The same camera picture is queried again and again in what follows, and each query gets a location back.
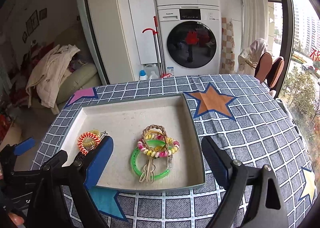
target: screw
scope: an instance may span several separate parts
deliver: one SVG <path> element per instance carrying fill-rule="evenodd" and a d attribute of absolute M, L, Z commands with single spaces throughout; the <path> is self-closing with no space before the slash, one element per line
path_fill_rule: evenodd
<path fill-rule="evenodd" d="M 50 169 L 50 165 L 44 165 L 42 168 L 44 171 L 48 171 Z"/>
<path fill-rule="evenodd" d="M 238 160 L 238 159 L 235 159 L 235 160 L 233 160 L 232 162 L 233 162 L 233 164 L 236 165 L 236 166 L 241 166 L 241 164 L 242 164 L 242 162 L 241 162 L 240 160 Z"/>
<path fill-rule="evenodd" d="M 81 160 L 75 160 L 75 161 L 73 162 L 73 165 L 76 166 L 76 167 L 81 166 L 81 164 L 82 164 L 82 161 L 81 161 Z"/>
<path fill-rule="evenodd" d="M 272 168 L 269 165 L 264 165 L 263 167 L 267 171 L 271 171 L 272 170 Z"/>

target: green plastic ring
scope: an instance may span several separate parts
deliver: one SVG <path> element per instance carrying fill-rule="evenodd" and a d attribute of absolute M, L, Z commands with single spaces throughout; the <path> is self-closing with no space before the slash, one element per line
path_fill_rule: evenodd
<path fill-rule="evenodd" d="M 164 146 L 164 142 L 163 141 L 159 141 L 159 140 L 149 140 L 147 141 L 148 145 L 151 146 L 151 147 L 156 147 L 156 146 Z M 134 172 L 138 175 L 138 176 L 141 176 L 142 175 L 142 172 L 138 169 L 137 167 L 137 157 L 140 153 L 140 150 L 138 148 L 136 148 L 132 155 L 131 155 L 131 166 L 134 170 Z M 166 177 L 167 175 L 169 175 L 170 173 L 170 170 L 169 169 L 166 169 L 165 171 L 163 171 L 161 174 L 159 175 L 155 175 L 154 177 L 154 180 L 158 180 L 158 179 L 161 179 L 161 178 L 164 178 Z"/>

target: yellow star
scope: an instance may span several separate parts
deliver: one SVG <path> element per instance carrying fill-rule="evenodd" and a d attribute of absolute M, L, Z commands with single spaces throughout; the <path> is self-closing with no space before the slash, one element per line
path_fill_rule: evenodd
<path fill-rule="evenodd" d="M 299 198 L 299 200 L 309 196 L 310 198 L 310 203 L 312 204 L 313 198 L 315 196 L 315 191 L 316 191 L 316 185 L 315 185 L 315 173 L 310 171 L 307 168 L 301 167 L 304 178 L 306 180 L 306 184 L 303 188 L 302 194 Z"/>
<path fill-rule="evenodd" d="M 197 118 L 208 111 L 215 111 L 221 115 L 236 120 L 228 104 L 237 97 L 220 93 L 211 83 L 204 91 L 186 92 L 185 94 L 196 99 L 198 106 L 193 118 Z"/>

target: pink star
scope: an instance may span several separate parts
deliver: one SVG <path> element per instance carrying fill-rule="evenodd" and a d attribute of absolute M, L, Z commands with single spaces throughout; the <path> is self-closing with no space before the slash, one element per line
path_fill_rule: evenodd
<path fill-rule="evenodd" d="M 88 89 L 80 89 L 76 91 L 71 97 L 71 100 L 69 100 L 68 103 L 66 104 L 66 107 L 75 103 L 80 98 L 98 98 L 97 91 L 94 87 L 88 88 Z"/>

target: checkered cloth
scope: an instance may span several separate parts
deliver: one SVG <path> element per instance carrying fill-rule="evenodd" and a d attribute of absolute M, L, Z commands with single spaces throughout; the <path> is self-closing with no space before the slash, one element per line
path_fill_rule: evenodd
<path fill-rule="evenodd" d="M 235 40 L 231 18 L 222 17 L 222 48 L 219 73 L 235 73 Z"/>
<path fill-rule="evenodd" d="M 41 143 L 32 169 L 39 169 L 43 162 L 58 151 L 71 120 L 83 105 L 204 90 L 208 83 L 212 83 L 223 94 L 238 97 L 230 103 L 236 121 L 215 112 L 195 118 L 199 139 L 210 135 L 233 159 L 239 159 L 247 166 L 271 165 L 281 187 L 289 226 L 298 226 L 310 209 L 308 197 L 298 200 L 305 184 L 301 167 L 312 169 L 306 144 L 299 137 L 296 125 L 252 76 L 184 76 L 98 87 L 98 99 L 81 98 L 60 112 Z M 196 100 L 188 95 L 186 99 L 194 115 Z M 102 216 L 111 228 L 205 227 L 225 194 L 225 190 L 213 177 L 207 162 L 205 173 L 206 184 L 199 189 L 182 192 L 120 193 L 118 201 L 129 223 Z M 64 186 L 63 191 L 74 225 L 82 227 L 69 188 Z M 234 219 L 234 227 L 239 226 L 243 220 L 250 192 L 251 187 L 247 187 Z"/>

